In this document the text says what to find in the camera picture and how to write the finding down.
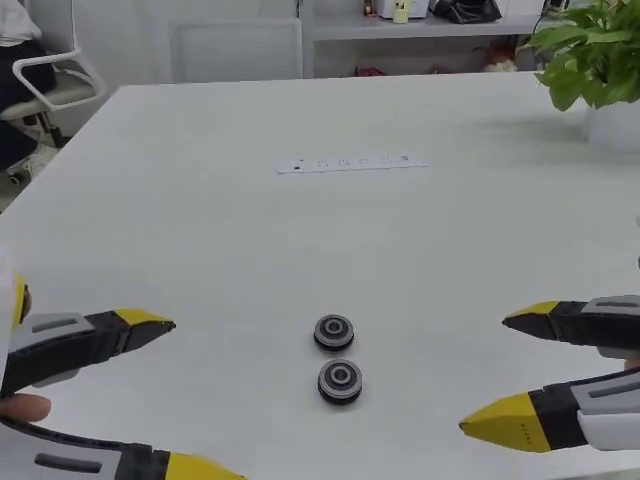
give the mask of chair armrest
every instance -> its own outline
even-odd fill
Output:
[[[72,59],[75,59],[75,61],[87,72],[88,75],[84,75],[79,72],[73,72],[73,71],[67,71],[67,73],[80,77],[82,80],[84,80],[89,85],[91,85],[96,92],[94,96],[85,98],[83,100],[78,100],[76,102],[57,105],[57,104],[51,103],[49,99],[47,99],[47,97],[45,97],[45,95],[42,92],[40,92],[22,74],[22,69],[24,67],[28,67],[31,65],[54,64],[56,62],[62,62],[64,60],[72,60]],[[98,73],[93,69],[93,67],[91,67],[91,65],[89,65],[89,63],[82,58],[80,50],[75,50],[73,52],[68,52],[68,53],[59,53],[55,55],[45,55],[42,57],[23,58],[20,60],[16,60],[13,63],[13,74],[50,111],[62,110],[64,108],[75,107],[77,105],[82,105],[84,103],[92,102],[102,97],[107,91],[104,81],[98,75]]]

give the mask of white shelf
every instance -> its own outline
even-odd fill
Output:
[[[359,14],[318,16],[314,19],[312,38],[315,41],[370,40],[377,38],[473,37],[487,35],[527,35],[539,17],[521,15],[493,23],[457,25],[433,16],[396,25],[390,20]],[[541,26],[552,21],[543,20]]]

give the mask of table surface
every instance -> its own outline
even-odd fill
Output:
[[[504,315],[640,285],[640,158],[590,149],[529,74],[120,90],[0,217],[34,312],[143,307],[178,328],[44,390],[44,425],[197,452],[260,480],[544,479],[640,465],[466,438],[492,400],[621,368]],[[277,175],[301,156],[409,170]],[[361,398],[316,391],[349,317]]]

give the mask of potted plant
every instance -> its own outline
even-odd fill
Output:
[[[537,78],[558,110],[589,105],[591,144],[640,153],[640,0],[592,0],[559,16],[525,45],[551,56]]]

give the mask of ball bearing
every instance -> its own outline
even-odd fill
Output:
[[[362,391],[362,372],[342,358],[325,363],[318,375],[318,391],[333,405],[355,402]]]
[[[351,322],[341,315],[327,315],[316,322],[313,339],[323,350],[339,352],[353,343]]]

